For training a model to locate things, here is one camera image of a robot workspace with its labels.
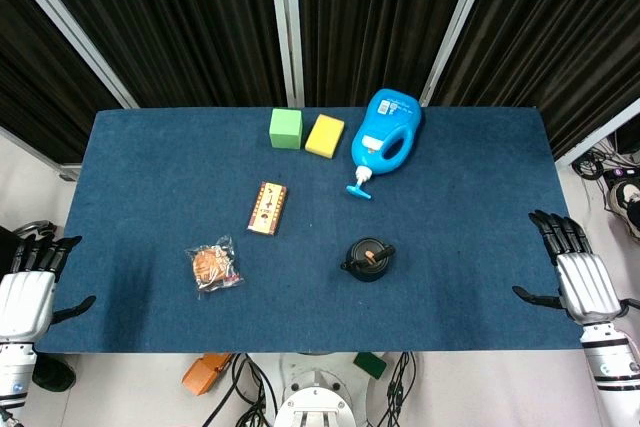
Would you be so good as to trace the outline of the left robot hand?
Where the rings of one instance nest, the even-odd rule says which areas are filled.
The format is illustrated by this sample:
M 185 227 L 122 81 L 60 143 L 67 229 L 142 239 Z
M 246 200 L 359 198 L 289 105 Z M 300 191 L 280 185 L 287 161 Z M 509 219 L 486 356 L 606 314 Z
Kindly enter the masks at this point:
M 95 303 L 90 295 L 79 304 L 55 310 L 58 282 L 80 236 L 54 238 L 34 234 L 20 240 L 8 272 L 1 280 L 1 341 L 35 343 L 49 327 L 87 312 Z

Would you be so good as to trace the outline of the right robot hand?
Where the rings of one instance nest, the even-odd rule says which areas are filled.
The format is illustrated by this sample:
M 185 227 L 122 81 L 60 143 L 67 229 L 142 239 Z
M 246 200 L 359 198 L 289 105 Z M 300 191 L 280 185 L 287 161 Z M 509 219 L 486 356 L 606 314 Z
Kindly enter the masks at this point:
M 512 291 L 524 302 L 563 310 L 576 324 L 612 322 L 639 308 L 639 301 L 618 297 L 609 272 L 592 250 L 583 228 L 572 218 L 535 210 L 528 214 L 543 240 L 558 281 L 556 296 L 536 295 L 521 286 Z

